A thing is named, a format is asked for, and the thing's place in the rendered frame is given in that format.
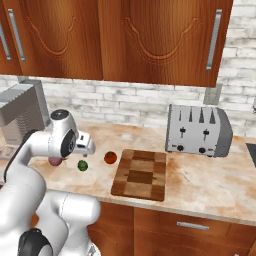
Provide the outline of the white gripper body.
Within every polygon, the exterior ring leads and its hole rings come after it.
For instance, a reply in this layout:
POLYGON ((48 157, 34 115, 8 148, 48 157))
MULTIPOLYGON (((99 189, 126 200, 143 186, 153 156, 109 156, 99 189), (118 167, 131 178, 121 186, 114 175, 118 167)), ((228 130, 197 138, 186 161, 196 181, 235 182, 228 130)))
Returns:
POLYGON ((83 156, 93 155, 96 146, 89 134, 80 134, 76 141, 74 152, 83 156))

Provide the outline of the red tomato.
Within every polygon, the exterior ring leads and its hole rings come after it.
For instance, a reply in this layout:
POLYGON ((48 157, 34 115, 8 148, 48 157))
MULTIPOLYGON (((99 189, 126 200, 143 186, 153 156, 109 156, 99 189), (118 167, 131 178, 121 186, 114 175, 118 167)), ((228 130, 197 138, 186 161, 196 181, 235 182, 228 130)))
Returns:
POLYGON ((104 156, 104 161, 107 164, 113 164, 117 161, 117 155, 113 151, 108 151, 104 156))

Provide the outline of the purple onion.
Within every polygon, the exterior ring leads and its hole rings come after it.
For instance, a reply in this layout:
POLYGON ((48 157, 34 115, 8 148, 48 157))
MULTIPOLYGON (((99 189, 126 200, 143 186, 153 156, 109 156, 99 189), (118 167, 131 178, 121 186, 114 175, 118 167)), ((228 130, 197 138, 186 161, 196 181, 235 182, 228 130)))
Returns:
POLYGON ((56 157, 49 157, 48 161, 52 166, 59 166, 62 163, 63 159, 56 158, 56 157))

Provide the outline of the wooden checkered cutting board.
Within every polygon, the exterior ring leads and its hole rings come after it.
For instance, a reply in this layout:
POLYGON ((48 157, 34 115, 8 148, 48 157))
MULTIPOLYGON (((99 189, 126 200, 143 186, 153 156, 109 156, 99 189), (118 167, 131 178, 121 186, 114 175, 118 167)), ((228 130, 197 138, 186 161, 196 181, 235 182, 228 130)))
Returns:
POLYGON ((162 202, 165 197, 166 154, 125 149, 111 194, 162 202))

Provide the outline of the grey coffee machine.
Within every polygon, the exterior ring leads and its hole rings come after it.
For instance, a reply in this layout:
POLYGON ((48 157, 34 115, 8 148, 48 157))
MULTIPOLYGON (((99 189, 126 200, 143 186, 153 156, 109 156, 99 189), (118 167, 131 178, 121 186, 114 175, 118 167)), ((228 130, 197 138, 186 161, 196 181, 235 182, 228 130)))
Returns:
POLYGON ((25 134, 44 130, 50 124, 40 80, 24 80, 0 93, 0 129, 6 146, 0 142, 0 159, 10 159, 25 134))

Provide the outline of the wooden base cupboard door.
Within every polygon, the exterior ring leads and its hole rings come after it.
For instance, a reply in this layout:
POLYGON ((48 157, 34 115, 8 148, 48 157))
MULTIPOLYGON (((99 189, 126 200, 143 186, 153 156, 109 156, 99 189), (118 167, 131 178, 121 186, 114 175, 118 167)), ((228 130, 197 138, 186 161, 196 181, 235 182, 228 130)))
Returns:
POLYGON ((100 217, 88 233, 102 256, 134 256, 133 208, 101 202, 100 217))

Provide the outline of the silver four-slot toaster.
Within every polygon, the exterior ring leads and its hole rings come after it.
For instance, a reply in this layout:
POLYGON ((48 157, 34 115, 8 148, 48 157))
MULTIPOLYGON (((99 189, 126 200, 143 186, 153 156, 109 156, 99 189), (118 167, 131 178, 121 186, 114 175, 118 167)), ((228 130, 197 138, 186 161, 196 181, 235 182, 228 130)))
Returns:
POLYGON ((233 130, 223 109, 169 105, 166 152, 226 157, 232 138, 233 130))

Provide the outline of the wooden drawer front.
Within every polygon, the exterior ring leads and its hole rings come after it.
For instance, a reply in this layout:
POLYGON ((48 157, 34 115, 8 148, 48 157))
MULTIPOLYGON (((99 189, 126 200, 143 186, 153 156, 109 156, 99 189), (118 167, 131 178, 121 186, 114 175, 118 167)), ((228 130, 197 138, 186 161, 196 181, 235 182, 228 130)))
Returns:
POLYGON ((135 208, 134 256, 256 256, 256 227, 135 208), (210 230, 180 227, 177 221, 210 230))

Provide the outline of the black hob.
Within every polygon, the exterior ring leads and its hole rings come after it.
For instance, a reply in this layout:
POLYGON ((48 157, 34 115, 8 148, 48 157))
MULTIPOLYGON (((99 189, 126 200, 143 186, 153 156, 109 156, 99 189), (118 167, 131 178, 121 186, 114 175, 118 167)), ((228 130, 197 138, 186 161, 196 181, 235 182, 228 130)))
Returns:
POLYGON ((256 167, 256 144, 247 143, 246 146, 250 153, 253 164, 256 167))

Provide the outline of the wooden wall cupboard door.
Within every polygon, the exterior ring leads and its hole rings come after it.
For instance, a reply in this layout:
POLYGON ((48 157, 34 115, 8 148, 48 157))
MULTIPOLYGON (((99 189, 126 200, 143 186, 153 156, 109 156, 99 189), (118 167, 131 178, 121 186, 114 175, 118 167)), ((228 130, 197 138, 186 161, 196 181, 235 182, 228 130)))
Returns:
POLYGON ((5 38, 11 55, 11 61, 8 61, 6 59, 4 48, 0 40, 0 75, 21 75, 22 70, 18 60, 18 55, 16 53, 16 48, 12 38, 3 0, 0 0, 0 22, 2 23, 5 38))
POLYGON ((3 0, 24 76, 101 80, 97 0, 3 0), (14 10, 26 61, 8 9, 14 10))
POLYGON ((234 0, 98 0, 103 79, 214 87, 234 0), (206 71, 217 9, 222 17, 206 71))

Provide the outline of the grey wall outlet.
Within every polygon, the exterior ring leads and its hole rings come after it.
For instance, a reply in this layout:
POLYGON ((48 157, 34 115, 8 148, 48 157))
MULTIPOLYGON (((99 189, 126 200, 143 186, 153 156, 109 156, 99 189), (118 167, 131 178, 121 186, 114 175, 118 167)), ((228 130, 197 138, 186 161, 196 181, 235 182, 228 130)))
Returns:
POLYGON ((215 88, 207 88, 204 94, 205 105, 217 105, 221 95, 222 85, 217 84, 215 88))

